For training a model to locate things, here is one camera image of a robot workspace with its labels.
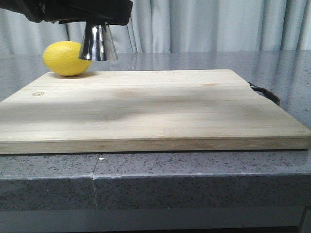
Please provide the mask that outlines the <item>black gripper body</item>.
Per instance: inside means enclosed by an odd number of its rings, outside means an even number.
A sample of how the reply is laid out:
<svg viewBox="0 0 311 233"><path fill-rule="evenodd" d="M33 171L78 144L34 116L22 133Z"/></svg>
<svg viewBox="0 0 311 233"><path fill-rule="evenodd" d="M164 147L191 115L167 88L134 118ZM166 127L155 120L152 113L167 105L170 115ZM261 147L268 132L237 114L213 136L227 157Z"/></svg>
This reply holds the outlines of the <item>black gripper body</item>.
<svg viewBox="0 0 311 233"><path fill-rule="evenodd" d="M1 9L24 15L29 21L40 23L42 21L55 23L58 20L48 16L48 3L54 0L0 0Z"/></svg>

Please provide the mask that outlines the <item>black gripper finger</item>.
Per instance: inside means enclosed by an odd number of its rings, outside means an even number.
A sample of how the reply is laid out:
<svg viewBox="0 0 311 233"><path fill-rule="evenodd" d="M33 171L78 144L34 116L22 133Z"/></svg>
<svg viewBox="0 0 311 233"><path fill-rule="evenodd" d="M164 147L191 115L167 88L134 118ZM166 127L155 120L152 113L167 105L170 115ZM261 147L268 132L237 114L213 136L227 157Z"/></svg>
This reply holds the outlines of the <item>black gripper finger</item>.
<svg viewBox="0 0 311 233"><path fill-rule="evenodd" d="M91 21L98 24L126 25L131 16L130 0L46 0L44 20L47 22Z"/></svg>

